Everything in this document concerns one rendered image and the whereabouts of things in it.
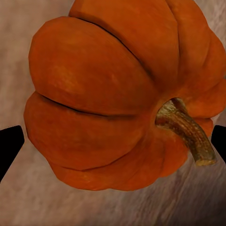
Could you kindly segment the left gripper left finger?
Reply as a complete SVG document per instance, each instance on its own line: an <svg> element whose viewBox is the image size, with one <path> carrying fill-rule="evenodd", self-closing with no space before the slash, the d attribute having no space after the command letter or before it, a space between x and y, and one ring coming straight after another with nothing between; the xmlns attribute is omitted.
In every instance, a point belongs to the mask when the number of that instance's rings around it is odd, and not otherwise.
<svg viewBox="0 0 226 226"><path fill-rule="evenodd" d="M20 125L0 130L0 181L24 144Z"/></svg>

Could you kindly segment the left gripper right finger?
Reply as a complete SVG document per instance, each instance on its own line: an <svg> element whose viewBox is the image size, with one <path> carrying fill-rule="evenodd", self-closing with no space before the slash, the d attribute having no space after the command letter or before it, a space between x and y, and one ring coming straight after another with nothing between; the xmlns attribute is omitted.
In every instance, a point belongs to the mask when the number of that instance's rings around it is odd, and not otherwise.
<svg viewBox="0 0 226 226"><path fill-rule="evenodd" d="M226 127L216 125L212 132L211 142L226 163Z"/></svg>

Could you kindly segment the pumpkin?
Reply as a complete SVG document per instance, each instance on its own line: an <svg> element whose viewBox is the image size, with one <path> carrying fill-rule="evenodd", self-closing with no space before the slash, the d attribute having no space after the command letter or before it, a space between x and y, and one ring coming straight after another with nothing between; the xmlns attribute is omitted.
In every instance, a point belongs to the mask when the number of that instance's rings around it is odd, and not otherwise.
<svg viewBox="0 0 226 226"><path fill-rule="evenodd" d="M194 0L75 0L28 55L27 136L57 179L135 191L218 162L211 118L226 107L226 52Z"/></svg>

